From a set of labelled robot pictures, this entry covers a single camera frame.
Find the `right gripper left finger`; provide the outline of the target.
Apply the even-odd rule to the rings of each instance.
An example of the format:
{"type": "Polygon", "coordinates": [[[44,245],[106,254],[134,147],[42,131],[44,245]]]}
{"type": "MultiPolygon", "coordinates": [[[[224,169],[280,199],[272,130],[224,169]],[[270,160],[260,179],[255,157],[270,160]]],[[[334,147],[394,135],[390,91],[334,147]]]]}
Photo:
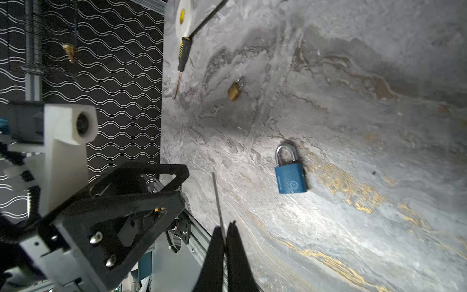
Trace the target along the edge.
{"type": "Polygon", "coordinates": [[[193,292],[221,292],[225,243],[221,228],[215,227],[204,263],[193,292]]]}

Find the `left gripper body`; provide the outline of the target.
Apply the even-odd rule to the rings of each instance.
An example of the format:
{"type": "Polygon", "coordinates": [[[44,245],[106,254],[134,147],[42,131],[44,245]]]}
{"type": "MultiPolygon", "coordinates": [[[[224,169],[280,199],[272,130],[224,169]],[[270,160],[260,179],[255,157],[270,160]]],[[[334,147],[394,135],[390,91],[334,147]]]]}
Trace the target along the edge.
{"type": "Polygon", "coordinates": [[[31,224],[1,217],[1,291],[49,280],[60,292],[93,292],[94,215],[48,215],[31,224]]]}

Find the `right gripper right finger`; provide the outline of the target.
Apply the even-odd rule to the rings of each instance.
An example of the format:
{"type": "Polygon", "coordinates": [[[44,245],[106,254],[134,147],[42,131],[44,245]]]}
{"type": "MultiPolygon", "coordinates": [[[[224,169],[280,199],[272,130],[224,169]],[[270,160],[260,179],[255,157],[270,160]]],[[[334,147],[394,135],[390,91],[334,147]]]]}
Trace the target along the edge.
{"type": "Polygon", "coordinates": [[[228,292],[258,292],[235,221],[227,229],[226,244],[228,292]]]}

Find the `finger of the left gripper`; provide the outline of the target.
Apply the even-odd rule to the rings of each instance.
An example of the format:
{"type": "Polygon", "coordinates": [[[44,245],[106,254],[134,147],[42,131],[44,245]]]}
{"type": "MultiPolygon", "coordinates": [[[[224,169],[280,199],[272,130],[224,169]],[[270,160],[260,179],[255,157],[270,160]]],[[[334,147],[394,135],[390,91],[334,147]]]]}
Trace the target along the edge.
{"type": "Polygon", "coordinates": [[[189,177],[182,164],[126,163],[78,193],[79,208],[184,208],[180,187],[189,177]],[[147,191],[143,175],[173,175],[159,192],[147,191]]]}
{"type": "Polygon", "coordinates": [[[108,292],[116,288],[184,205],[179,191],[91,198],[72,204],[54,221],[76,262],[66,289],[108,292]]]}

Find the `blue padlock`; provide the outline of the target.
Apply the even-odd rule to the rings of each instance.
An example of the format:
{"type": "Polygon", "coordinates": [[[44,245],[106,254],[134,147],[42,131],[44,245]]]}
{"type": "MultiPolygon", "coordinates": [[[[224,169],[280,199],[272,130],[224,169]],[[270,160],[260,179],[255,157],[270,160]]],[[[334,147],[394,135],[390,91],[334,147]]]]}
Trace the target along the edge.
{"type": "Polygon", "coordinates": [[[281,194],[305,193],[306,179],[302,163],[298,160],[298,152],[290,143],[281,143],[275,151],[275,173],[278,192],[281,194]],[[292,158],[292,163],[282,165],[281,151],[286,150],[292,158]]]}

